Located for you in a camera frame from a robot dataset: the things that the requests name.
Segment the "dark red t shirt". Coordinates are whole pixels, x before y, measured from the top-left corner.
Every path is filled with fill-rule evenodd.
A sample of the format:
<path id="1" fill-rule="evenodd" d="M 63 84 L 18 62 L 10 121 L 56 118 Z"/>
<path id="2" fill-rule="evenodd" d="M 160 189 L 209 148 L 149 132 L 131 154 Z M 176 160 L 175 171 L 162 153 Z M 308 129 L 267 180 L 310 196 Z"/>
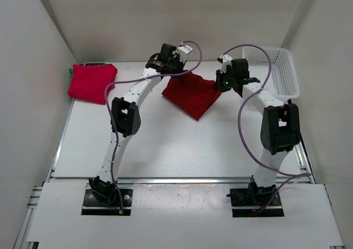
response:
<path id="1" fill-rule="evenodd" d="M 215 81 L 206 80 L 192 72 L 171 78 L 162 91 L 165 99 L 198 121 L 221 96 L 214 88 Z"/>

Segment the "green t shirt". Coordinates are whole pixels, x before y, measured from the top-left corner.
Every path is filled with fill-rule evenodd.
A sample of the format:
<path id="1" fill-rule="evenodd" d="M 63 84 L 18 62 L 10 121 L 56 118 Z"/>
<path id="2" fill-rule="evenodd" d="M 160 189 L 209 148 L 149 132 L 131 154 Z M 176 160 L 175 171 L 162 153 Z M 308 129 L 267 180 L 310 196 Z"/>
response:
<path id="1" fill-rule="evenodd" d="M 73 77 L 73 68 L 70 68 L 68 71 L 69 71 L 70 78 L 72 78 Z"/>

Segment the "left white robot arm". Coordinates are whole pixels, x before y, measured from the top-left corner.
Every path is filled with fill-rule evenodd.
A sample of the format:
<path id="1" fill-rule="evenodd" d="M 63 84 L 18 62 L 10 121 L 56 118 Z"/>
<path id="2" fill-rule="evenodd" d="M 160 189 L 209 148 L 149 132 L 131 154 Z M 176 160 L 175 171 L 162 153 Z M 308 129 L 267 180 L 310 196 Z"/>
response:
<path id="1" fill-rule="evenodd" d="M 182 73 L 191 54 L 192 48 L 188 45 L 163 44 L 160 52 L 150 57 L 140 80 L 123 97 L 112 100 L 112 134 L 108 151 L 97 176 L 89 180 L 95 198 L 103 205 L 122 200 L 116 190 L 117 172 L 128 142 L 141 126 L 139 109 L 143 101 L 165 75 Z"/>

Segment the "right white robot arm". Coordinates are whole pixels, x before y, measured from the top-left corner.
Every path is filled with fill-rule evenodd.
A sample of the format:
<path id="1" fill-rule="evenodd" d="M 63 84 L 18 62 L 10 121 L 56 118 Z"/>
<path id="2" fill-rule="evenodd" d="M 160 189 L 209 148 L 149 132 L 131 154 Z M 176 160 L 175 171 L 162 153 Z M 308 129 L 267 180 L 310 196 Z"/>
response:
<path id="1" fill-rule="evenodd" d="M 215 89 L 222 93 L 234 90 L 262 115 L 263 152 L 243 199 L 256 205 L 264 204 L 276 191 L 276 176 L 284 158 L 300 142 L 299 110 L 296 105 L 276 99 L 262 87 L 258 78 L 251 77 L 245 58 L 221 55 L 218 61 L 221 68 L 216 72 Z"/>

